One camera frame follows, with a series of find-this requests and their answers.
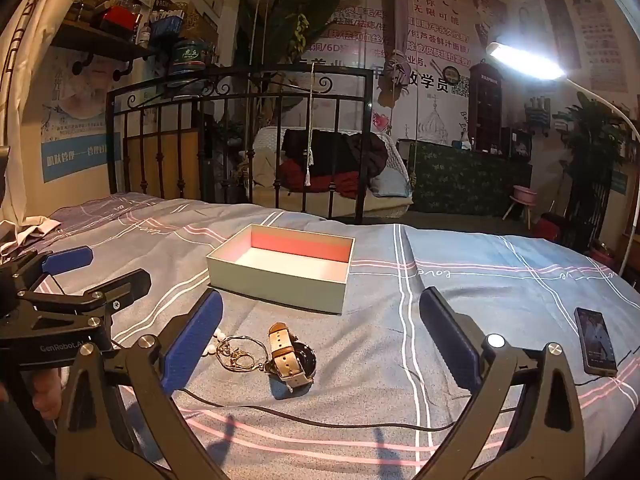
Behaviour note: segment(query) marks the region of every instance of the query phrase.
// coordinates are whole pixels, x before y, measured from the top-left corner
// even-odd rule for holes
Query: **watch face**
[[[460,82],[460,72],[454,66],[447,66],[442,71],[442,77],[444,81],[449,83],[450,85],[457,85]]]
[[[294,341],[292,346],[302,369],[305,371],[305,375],[313,377],[316,373],[316,354],[314,354],[314,351],[300,341]]]

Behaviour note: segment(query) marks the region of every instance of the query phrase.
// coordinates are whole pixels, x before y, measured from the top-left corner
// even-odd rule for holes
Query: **lit lamp head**
[[[566,78],[566,73],[557,63],[526,50],[494,42],[486,48],[486,52],[504,65],[536,79]]]

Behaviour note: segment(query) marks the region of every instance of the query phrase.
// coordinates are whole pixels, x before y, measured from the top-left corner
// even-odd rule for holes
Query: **lamp arm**
[[[613,112],[617,113],[620,116],[620,118],[622,118],[622,120],[625,121],[625,123],[628,124],[628,126],[631,128],[632,135],[635,136],[635,138],[638,141],[640,141],[640,134],[638,133],[638,130],[636,130],[636,127],[634,126],[634,124],[631,122],[631,120],[629,120],[629,118],[625,114],[622,113],[622,111],[620,111],[618,108],[616,108],[613,104],[611,104],[606,99],[600,97],[598,94],[594,94],[592,91],[587,90],[586,88],[578,85],[578,83],[574,83],[568,78],[564,79],[563,81],[567,83],[569,86],[573,86],[575,89],[579,90],[580,92],[583,92],[588,97],[596,99],[596,101],[601,102],[602,104],[609,107]],[[625,270],[626,261],[629,258],[629,253],[631,252],[631,244],[633,243],[634,234],[636,233],[636,227],[638,226],[638,213],[640,213],[640,186],[638,189],[638,196],[636,197],[636,212],[634,214],[633,227],[631,228],[631,232],[629,233],[629,243],[626,245],[625,257],[622,259],[622,264],[620,265],[620,270],[618,271],[618,274],[620,276],[622,276],[622,273]]]

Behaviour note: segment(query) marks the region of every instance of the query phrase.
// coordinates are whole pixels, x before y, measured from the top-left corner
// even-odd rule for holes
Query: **desk lamp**
[[[594,94],[590,90],[578,85],[577,83],[571,81],[567,76],[564,70],[562,70],[557,63],[546,59],[542,56],[537,56],[536,54],[532,54],[526,50],[521,50],[519,48],[513,48],[512,46],[507,46],[501,43],[491,43],[487,49],[487,54],[489,56],[494,57],[504,65],[517,70],[520,73],[525,75],[532,76],[536,79],[540,80],[557,80],[566,83],[569,86],[574,87],[575,89],[583,92],[590,98],[596,99],[596,101],[601,102],[602,104],[609,107],[614,113],[620,116],[626,124],[629,125],[631,131],[633,132],[633,136],[640,141],[640,134],[638,134],[638,130],[633,125],[633,123],[629,120],[629,118],[623,114],[618,108],[616,108],[609,101],[603,99],[597,94]],[[636,198],[636,212],[634,213],[634,222],[633,227],[631,229],[631,234],[629,236],[629,243],[626,246],[625,257],[622,259],[622,265],[620,266],[620,271],[618,272],[621,276],[623,271],[625,270],[626,261],[629,258],[629,252],[631,250],[631,244],[633,243],[633,237],[636,232],[636,226],[638,225],[638,212],[640,211],[640,192],[638,192],[638,196]]]

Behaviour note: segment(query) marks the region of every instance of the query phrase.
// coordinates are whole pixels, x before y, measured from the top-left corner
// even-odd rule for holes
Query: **blue gripper pad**
[[[200,298],[196,313],[187,322],[164,356],[162,389],[167,395],[184,388],[189,382],[202,352],[222,320],[222,297],[214,289]]]
[[[468,316],[455,314],[434,286],[422,292],[420,318],[436,343],[456,384],[473,394],[482,383],[480,356],[456,322],[456,317]]]
[[[46,257],[42,263],[42,272],[51,276],[85,267],[94,260],[94,252],[87,246],[76,247]]]

